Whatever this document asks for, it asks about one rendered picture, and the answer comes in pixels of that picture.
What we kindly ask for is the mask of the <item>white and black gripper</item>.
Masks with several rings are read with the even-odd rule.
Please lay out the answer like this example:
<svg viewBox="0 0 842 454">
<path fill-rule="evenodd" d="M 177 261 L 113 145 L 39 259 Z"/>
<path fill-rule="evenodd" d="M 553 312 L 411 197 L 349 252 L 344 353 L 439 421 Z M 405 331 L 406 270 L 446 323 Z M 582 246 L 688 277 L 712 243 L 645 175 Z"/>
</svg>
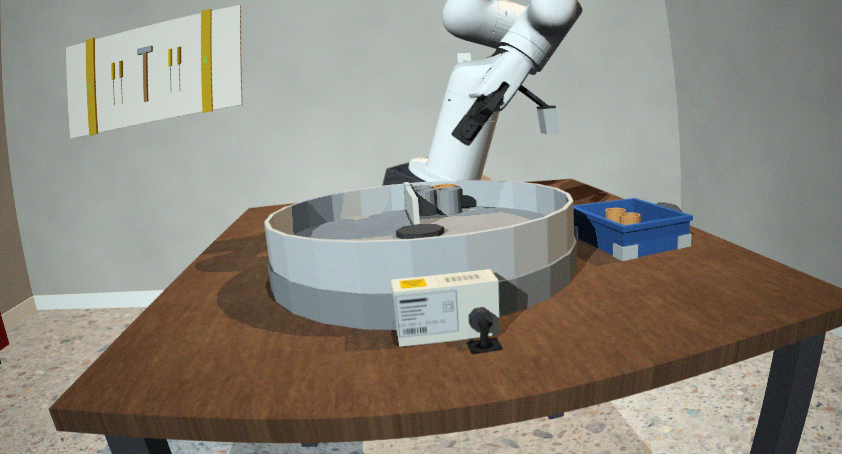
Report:
<svg viewBox="0 0 842 454">
<path fill-rule="evenodd" d="M 508 105 L 528 74 L 537 73 L 536 68 L 514 50 L 505 46 L 498 50 L 501 55 L 469 92 L 469 97 L 477 98 L 476 101 L 451 133 L 464 145 L 471 145 L 494 111 L 502 111 Z"/>
</svg>

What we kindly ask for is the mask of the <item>blue plastic crate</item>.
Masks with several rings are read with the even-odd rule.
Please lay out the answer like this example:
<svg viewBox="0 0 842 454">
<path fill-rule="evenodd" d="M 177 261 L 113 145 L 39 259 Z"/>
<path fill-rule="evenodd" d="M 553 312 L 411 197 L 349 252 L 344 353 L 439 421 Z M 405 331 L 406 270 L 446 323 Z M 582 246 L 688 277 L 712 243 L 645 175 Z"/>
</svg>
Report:
<svg viewBox="0 0 842 454">
<path fill-rule="evenodd" d="M 623 225 L 609 220 L 605 218 L 608 208 L 639 213 L 642 223 Z M 621 261 L 690 247 L 690 221 L 693 215 L 637 198 L 574 205 L 575 238 Z"/>
</svg>

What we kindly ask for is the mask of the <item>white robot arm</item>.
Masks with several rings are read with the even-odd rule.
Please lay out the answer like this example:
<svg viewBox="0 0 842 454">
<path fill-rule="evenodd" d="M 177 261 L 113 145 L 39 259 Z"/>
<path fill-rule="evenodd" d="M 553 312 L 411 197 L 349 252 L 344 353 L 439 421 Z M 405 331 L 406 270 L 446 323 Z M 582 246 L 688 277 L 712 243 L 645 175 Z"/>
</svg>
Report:
<svg viewBox="0 0 842 454">
<path fill-rule="evenodd" d="M 499 46 L 514 50 L 527 59 L 537 72 L 541 72 L 581 15 L 582 6 L 577 1 L 530 0 L 527 7 L 508 0 L 446 2 L 442 20 L 449 33 L 496 51 L 488 58 L 464 61 L 454 66 L 429 156 L 409 163 L 409 170 L 414 175 L 427 182 L 491 180 L 482 173 L 500 111 L 490 116 L 470 146 L 451 136 L 477 99 L 470 98 L 469 92 L 501 55 Z M 518 90 L 539 105 L 540 132 L 560 133 L 556 106 L 547 105 L 522 85 Z"/>
</svg>

